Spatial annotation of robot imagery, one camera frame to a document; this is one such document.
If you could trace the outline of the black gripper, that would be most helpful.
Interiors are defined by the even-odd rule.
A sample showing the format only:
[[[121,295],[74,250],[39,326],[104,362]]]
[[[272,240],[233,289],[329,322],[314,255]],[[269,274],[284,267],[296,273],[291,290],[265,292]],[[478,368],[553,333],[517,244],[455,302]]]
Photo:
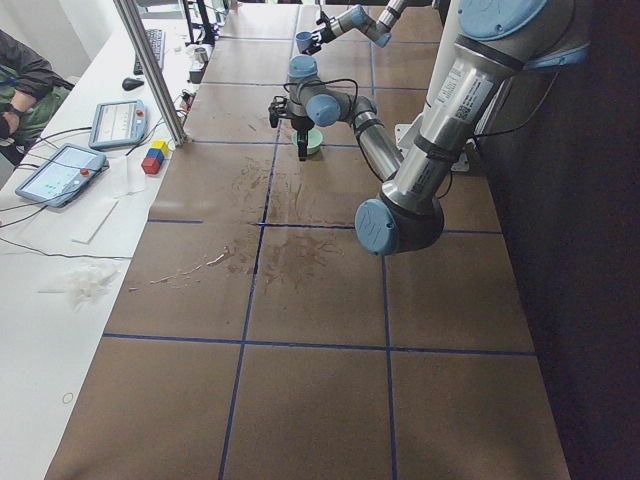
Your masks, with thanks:
[[[291,126],[296,132],[298,158],[305,161],[308,158],[309,131],[313,129],[314,122],[307,116],[293,115]]]
[[[322,44],[329,43],[336,39],[336,35],[332,30],[332,23],[329,28],[322,28],[319,26],[319,29],[313,30],[311,32],[313,38],[302,42],[302,53],[304,55],[314,55],[322,49]]]

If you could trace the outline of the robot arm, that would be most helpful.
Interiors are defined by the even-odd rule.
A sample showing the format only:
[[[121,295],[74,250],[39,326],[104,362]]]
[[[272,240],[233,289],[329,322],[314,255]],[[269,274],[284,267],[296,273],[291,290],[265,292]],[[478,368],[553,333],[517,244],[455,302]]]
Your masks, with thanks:
[[[352,30],[359,31],[369,41],[380,48],[384,48],[391,39],[391,30],[399,21],[402,13],[409,5],[408,1],[389,1],[377,19],[373,19],[362,5],[348,7],[337,16],[328,16],[320,9],[316,20],[317,29],[302,31],[296,34],[295,42],[298,52],[304,55],[314,55],[337,38]]]
[[[377,197],[355,215],[360,244],[387,256],[432,245],[444,215],[437,192],[472,137],[501,85],[523,72],[549,71],[582,62],[589,47],[589,1],[454,1],[450,4],[423,111],[400,140],[378,118],[376,105],[341,93],[320,79],[315,59],[324,44],[358,31],[386,45],[405,3],[392,1],[378,18],[361,6],[318,18],[300,32],[289,63],[289,94],[274,101],[270,120],[290,121],[298,155],[305,158],[309,131],[347,123],[372,171],[381,180]]]

